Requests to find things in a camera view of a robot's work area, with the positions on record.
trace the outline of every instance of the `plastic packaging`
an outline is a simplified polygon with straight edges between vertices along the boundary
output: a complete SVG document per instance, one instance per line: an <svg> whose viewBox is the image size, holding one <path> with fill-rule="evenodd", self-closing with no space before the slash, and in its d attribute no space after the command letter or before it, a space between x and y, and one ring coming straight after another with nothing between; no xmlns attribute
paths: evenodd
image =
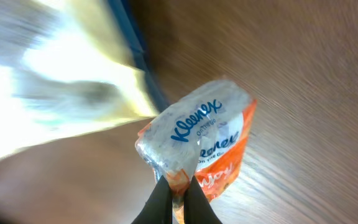
<svg viewBox="0 0 358 224"><path fill-rule="evenodd" d="M0 159L156 116L105 0L0 0Z"/></svg>
<svg viewBox="0 0 358 224"><path fill-rule="evenodd" d="M168 107L139 132L135 146L175 195L174 212L183 223L181 196L195 175L206 198L218 197L238 176L256 100L229 80L204 84Z"/></svg>

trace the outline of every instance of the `white label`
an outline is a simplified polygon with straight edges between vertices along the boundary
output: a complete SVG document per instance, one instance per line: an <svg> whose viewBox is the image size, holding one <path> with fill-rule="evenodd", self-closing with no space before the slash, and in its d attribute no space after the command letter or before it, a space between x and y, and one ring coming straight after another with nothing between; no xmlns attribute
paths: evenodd
<svg viewBox="0 0 358 224"><path fill-rule="evenodd" d="M200 158L198 159L196 170L210 166L236 145L241 136L244 119L242 113L240 113L236 118L227 123L215 125L218 127L216 140L209 144L201 144Z"/></svg>

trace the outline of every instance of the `wood grain surface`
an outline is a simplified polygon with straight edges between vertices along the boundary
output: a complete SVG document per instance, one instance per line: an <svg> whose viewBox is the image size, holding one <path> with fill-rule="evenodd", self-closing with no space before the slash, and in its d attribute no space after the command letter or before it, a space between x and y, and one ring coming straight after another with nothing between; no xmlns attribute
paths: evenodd
<svg viewBox="0 0 358 224"><path fill-rule="evenodd" d="M259 105L223 223L358 224L358 1L132 0L171 101L230 78ZM154 187L134 149L148 121L0 163L0 217L130 223Z"/></svg>

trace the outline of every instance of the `blue edge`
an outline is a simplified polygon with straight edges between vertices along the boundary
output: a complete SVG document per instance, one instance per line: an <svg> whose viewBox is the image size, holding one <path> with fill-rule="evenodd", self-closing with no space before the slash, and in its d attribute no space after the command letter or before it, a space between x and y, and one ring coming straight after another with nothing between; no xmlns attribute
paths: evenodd
<svg viewBox="0 0 358 224"><path fill-rule="evenodd" d="M155 80L156 77L147 55L146 43L132 15L129 3L127 0L108 0L108 5L129 45L136 67L145 72L145 83L150 98L157 110L162 112L169 106L169 103Z"/></svg>

